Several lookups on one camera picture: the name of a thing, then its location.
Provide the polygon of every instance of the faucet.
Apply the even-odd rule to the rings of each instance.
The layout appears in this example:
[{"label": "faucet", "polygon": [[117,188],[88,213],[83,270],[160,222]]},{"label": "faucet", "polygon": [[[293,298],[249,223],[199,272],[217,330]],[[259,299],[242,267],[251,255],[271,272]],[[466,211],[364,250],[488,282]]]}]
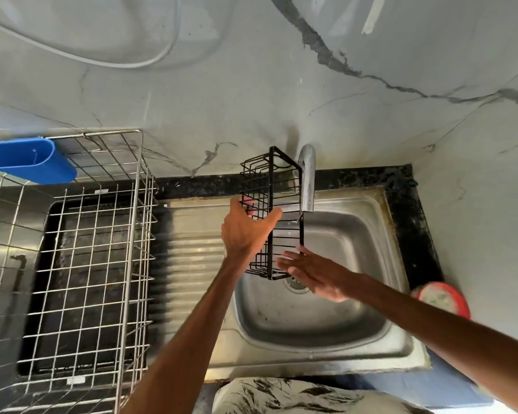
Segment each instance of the faucet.
[{"label": "faucet", "polygon": [[315,147],[307,143],[302,146],[297,159],[297,164],[302,169],[301,203],[299,204],[301,212],[312,212],[314,208],[316,156]]}]

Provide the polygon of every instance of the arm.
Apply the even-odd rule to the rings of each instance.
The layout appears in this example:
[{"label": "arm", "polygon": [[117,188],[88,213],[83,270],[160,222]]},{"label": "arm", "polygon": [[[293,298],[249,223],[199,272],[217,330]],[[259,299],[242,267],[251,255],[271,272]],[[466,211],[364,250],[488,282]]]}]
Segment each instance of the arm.
[{"label": "arm", "polygon": [[219,273],[145,373],[122,414],[192,412],[236,282],[281,216],[275,209],[263,220],[252,220],[238,199],[230,201],[221,226],[226,258]]},{"label": "arm", "polygon": [[373,307],[518,411],[517,340],[353,273],[304,247],[299,250],[304,254],[285,252],[288,258],[278,259],[278,266],[313,293],[336,302],[357,299]]}]

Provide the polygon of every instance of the dish rack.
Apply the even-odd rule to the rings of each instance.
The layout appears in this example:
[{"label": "dish rack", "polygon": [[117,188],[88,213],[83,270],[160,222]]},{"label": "dish rack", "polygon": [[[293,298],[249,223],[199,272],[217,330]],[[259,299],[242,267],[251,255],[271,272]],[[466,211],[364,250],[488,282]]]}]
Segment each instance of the dish rack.
[{"label": "dish rack", "polygon": [[302,169],[277,147],[270,147],[268,153],[250,158],[241,165],[240,202],[248,215],[263,219],[275,206],[283,211],[282,218],[246,273],[269,280],[288,278],[290,275],[273,263],[284,250],[303,245],[303,214],[300,211]]},{"label": "dish rack", "polygon": [[0,173],[0,412],[117,413],[147,368],[157,183],[139,130],[48,139],[74,182]]}]

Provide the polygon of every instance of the drain strainer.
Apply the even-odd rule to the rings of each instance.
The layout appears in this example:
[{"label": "drain strainer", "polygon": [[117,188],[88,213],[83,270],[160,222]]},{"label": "drain strainer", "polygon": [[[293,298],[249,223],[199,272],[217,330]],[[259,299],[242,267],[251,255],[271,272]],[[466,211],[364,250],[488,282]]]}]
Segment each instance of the drain strainer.
[{"label": "drain strainer", "polygon": [[309,292],[309,288],[294,277],[285,278],[283,282],[286,289],[292,293],[305,294]]}]

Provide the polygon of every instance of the hand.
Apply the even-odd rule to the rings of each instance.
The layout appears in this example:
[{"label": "hand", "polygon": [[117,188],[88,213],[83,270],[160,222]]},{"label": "hand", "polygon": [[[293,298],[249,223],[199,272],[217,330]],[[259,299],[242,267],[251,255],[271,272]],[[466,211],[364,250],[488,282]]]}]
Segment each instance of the hand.
[{"label": "hand", "polygon": [[276,260],[280,270],[287,271],[312,293],[323,298],[334,302],[343,302],[351,298],[349,290],[352,289],[352,280],[363,277],[363,274],[347,270],[342,265],[307,250],[304,246],[297,246],[297,250],[302,254],[282,252],[282,255],[288,258],[280,257]]},{"label": "hand", "polygon": [[230,199],[230,212],[221,225],[226,257],[244,265],[249,264],[261,251],[268,235],[281,217],[282,210],[274,208],[266,218],[252,219],[243,209],[238,198]]}]

